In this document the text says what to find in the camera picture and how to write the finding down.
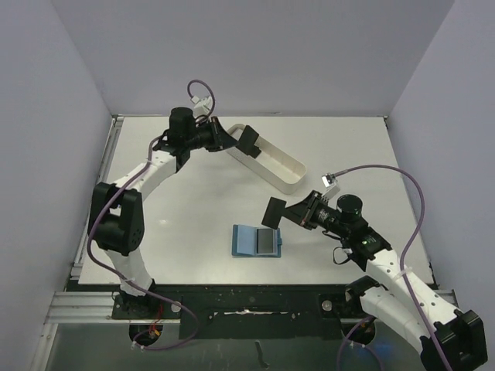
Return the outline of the black card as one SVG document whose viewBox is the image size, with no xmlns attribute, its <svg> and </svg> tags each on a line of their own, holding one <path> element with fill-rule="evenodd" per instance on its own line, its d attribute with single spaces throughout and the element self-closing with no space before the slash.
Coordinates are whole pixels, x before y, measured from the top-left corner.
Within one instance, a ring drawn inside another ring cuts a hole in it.
<svg viewBox="0 0 495 371">
<path fill-rule="evenodd" d="M 283 199 L 271 197 L 268 201 L 261 225 L 273 230 L 278 229 L 286 204 L 287 202 Z"/>
<path fill-rule="evenodd" d="M 272 229 L 257 229 L 256 252 L 258 255 L 269 255 L 275 251 L 275 235 Z"/>
<path fill-rule="evenodd" d="M 261 154 L 261 149 L 256 145 L 258 138 L 259 133 L 250 125 L 246 125 L 238 139 L 237 149 L 247 156 L 257 158 Z"/>
</svg>

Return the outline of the blue leather card holder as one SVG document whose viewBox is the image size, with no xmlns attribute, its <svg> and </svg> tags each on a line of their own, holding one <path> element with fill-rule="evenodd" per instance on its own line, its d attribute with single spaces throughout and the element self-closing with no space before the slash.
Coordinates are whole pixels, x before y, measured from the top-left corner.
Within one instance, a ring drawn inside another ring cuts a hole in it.
<svg viewBox="0 0 495 371">
<path fill-rule="evenodd" d="M 280 258 L 282 255 L 280 229 L 234 224 L 231 255 L 233 257 Z"/>
</svg>

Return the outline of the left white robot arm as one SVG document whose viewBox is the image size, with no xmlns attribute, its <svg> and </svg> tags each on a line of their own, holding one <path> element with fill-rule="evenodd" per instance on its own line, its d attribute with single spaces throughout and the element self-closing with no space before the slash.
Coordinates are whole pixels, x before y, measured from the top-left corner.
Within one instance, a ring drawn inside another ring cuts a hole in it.
<svg viewBox="0 0 495 371">
<path fill-rule="evenodd" d="M 177 107 L 169 115 L 167 129 L 148 144 L 144 162 L 120 179 L 94 187 L 87 256 L 118 277 L 121 294 L 139 317 L 153 315 L 158 305 L 154 281 L 140 251 L 145 235 L 144 201 L 184 167 L 192 151 L 225 151 L 237 143 L 218 117 L 196 118 L 191 109 Z"/>
</svg>

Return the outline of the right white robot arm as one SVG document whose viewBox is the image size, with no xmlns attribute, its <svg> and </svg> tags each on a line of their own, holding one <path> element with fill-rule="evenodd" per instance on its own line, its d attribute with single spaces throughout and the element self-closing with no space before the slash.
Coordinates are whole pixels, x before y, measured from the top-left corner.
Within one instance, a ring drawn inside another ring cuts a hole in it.
<svg viewBox="0 0 495 371">
<path fill-rule="evenodd" d="M 278 227 L 281 218 L 337 238 L 364 276 L 346 286 L 345 309 L 382 321 L 420 355 L 427 370 L 475 370 L 488 360 L 482 319 L 461 311 L 433 291 L 400 259 L 392 246 L 362 217 L 363 203 L 344 195 L 331 208 L 317 191 L 287 206 L 271 199 L 263 224 Z"/>
</svg>

